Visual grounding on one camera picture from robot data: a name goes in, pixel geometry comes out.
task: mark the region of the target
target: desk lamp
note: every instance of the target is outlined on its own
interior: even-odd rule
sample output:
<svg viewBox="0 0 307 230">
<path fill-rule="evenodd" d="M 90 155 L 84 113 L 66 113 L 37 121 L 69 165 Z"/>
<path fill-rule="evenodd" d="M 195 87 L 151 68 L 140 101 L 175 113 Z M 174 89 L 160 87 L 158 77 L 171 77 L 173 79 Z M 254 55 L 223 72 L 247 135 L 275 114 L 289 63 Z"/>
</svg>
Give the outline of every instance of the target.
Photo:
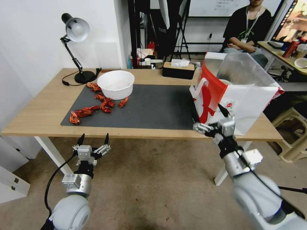
<svg viewBox="0 0 307 230">
<path fill-rule="evenodd" d="M 70 41 L 81 42 L 84 41 L 90 33 L 89 24 L 80 18 L 73 18 L 70 14 L 64 13 L 62 15 L 62 21 L 65 23 L 66 35 L 60 40 L 64 44 L 68 53 L 70 54 L 73 62 L 77 66 L 79 73 L 75 76 L 75 81 L 80 84 L 95 80 L 95 74 L 91 71 L 83 71 L 81 63 L 73 56 L 69 50 L 67 43 Z"/>
</svg>

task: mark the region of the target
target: lamp base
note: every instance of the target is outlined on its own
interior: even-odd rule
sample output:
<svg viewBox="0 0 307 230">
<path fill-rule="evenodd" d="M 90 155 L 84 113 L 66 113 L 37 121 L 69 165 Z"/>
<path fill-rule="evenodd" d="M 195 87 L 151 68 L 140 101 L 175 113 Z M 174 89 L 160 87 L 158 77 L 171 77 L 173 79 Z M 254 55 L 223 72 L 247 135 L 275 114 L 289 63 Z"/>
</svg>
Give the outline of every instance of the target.
<svg viewBox="0 0 307 230">
<path fill-rule="evenodd" d="M 77 73 L 75 76 L 75 81 L 80 84 L 85 84 L 87 82 L 93 81 L 95 79 L 95 74 L 91 71 L 83 71 L 83 73 Z"/>
</svg>

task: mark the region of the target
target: lamp arm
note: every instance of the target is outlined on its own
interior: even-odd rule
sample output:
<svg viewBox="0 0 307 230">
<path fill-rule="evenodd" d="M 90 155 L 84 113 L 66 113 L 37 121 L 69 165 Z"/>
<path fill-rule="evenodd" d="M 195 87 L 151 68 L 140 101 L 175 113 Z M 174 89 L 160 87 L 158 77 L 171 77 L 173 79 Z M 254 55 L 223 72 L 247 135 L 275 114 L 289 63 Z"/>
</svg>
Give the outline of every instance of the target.
<svg viewBox="0 0 307 230">
<path fill-rule="evenodd" d="M 65 35 L 64 37 L 60 38 L 60 40 L 62 41 L 62 43 L 64 44 L 65 48 L 67 49 L 68 53 L 70 54 L 71 58 L 73 59 L 74 64 L 77 66 L 78 70 L 80 73 L 83 73 L 82 70 L 82 65 L 81 63 L 78 61 L 78 59 L 76 59 L 73 54 L 71 53 L 70 49 L 67 46 L 67 43 L 70 41 L 68 38 L 66 38 L 67 35 Z"/>
</svg>

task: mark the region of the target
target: concrete floor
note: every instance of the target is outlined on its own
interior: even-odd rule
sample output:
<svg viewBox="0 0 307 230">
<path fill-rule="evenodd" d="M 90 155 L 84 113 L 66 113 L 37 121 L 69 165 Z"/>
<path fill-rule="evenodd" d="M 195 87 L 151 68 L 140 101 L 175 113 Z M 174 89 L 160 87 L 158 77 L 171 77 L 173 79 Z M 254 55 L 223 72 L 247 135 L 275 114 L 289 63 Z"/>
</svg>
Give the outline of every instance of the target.
<svg viewBox="0 0 307 230">
<path fill-rule="evenodd" d="M 76 138 L 52 138 L 65 159 Z M 84 144 L 100 146 L 103 140 L 86 138 Z M 89 197 L 91 217 L 84 229 L 255 229 L 232 198 L 227 178 L 217 187 L 213 178 L 223 165 L 211 141 L 111 139 L 109 154 L 95 167 Z M 287 164 L 267 143 L 255 142 L 264 156 L 257 172 L 278 185 L 307 187 L 306 163 Z M 76 159 L 70 166 L 76 169 Z M 31 183 L 26 198 L 0 204 L 0 229 L 40 229 L 48 211 L 43 197 L 49 177 L 56 169 L 41 151 L 37 158 L 15 173 Z M 49 191 L 53 208 L 65 197 L 58 173 Z M 282 191 L 307 214 L 307 195 Z"/>
</svg>

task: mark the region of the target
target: black t-shirt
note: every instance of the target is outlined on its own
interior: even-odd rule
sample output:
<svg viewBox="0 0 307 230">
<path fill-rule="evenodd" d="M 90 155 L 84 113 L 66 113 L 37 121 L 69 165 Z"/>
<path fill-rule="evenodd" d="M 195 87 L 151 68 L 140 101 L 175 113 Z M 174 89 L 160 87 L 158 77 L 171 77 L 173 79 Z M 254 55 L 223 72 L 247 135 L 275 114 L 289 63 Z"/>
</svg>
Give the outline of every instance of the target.
<svg viewBox="0 0 307 230">
<path fill-rule="evenodd" d="M 226 26 L 223 38 L 223 49 L 227 47 L 228 40 L 232 37 L 236 37 L 239 40 L 244 39 L 246 31 L 246 8 L 247 6 L 236 10 L 230 17 Z M 254 20 L 248 20 L 248 29 L 253 25 Z M 257 44 L 257 41 L 263 41 L 271 26 L 271 13 L 266 9 L 261 14 L 252 28 L 247 42 L 253 41 Z"/>
</svg>

